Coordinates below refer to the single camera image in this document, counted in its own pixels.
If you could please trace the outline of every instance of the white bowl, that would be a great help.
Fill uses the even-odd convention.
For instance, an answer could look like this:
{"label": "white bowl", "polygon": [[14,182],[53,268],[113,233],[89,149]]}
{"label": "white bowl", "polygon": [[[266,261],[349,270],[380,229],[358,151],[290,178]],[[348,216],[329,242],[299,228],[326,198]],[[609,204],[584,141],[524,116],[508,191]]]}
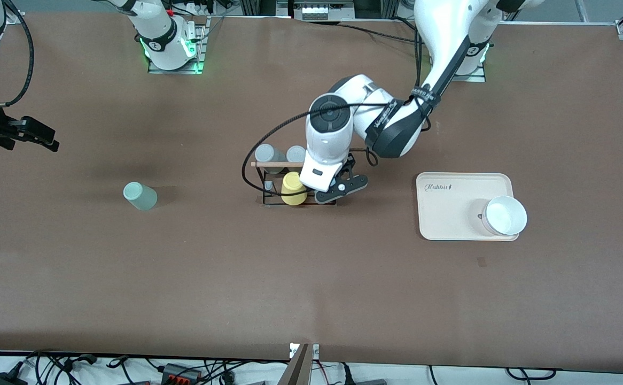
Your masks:
{"label": "white bowl", "polygon": [[482,224],[498,235],[516,235],[525,229],[527,212],[518,199],[502,195],[487,203],[482,211]]}

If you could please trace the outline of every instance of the light green cup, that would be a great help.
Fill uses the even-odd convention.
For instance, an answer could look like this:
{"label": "light green cup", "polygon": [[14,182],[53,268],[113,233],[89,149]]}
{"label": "light green cup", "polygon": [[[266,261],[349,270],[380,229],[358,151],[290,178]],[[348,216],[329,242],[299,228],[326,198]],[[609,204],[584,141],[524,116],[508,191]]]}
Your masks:
{"label": "light green cup", "polygon": [[124,197],[141,211],[150,210],[157,203],[157,192],[138,182],[131,182],[124,187]]}

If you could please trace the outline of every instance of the yellow cup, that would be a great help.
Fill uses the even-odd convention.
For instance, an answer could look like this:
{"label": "yellow cup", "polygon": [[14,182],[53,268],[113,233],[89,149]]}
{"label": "yellow cup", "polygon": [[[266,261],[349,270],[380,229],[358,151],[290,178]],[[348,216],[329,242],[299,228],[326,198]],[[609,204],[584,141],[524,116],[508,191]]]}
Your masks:
{"label": "yellow cup", "polygon": [[305,185],[300,182],[300,174],[299,173],[287,173],[283,177],[283,188],[281,193],[283,194],[294,194],[299,193],[297,195],[291,195],[289,197],[281,197],[283,202],[291,206],[296,206],[304,203],[307,200],[307,193],[302,192],[307,190]]}

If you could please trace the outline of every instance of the brown table surface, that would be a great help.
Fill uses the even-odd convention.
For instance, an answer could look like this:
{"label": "brown table surface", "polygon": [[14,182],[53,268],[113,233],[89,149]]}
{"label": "brown table surface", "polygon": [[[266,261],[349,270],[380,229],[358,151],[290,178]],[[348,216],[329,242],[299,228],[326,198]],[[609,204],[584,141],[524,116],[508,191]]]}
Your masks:
{"label": "brown table surface", "polygon": [[[504,25],[487,83],[455,83],[404,158],[336,207],[261,207],[243,158],[339,78],[396,97],[411,44],[284,19],[226,19],[204,74],[147,75],[117,14],[29,14],[33,82],[10,115],[58,153],[0,149],[0,349],[623,371],[623,41],[614,27]],[[397,22],[364,27],[410,36]],[[9,27],[0,99],[26,39]],[[298,121],[271,138],[305,144]],[[424,171],[500,172],[517,241],[421,237]],[[131,207],[123,186],[157,187]]]}

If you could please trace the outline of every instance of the beige tray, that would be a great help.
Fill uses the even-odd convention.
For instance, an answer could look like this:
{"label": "beige tray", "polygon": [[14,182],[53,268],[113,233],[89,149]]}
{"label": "beige tray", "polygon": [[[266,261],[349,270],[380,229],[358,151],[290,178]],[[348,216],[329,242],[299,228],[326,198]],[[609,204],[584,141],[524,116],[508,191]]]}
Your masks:
{"label": "beige tray", "polygon": [[482,225],[478,214],[490,199],[513,196],[511,180],[497,173],[421,173],[416,178],[418,222],[430,241],[514,241]]}

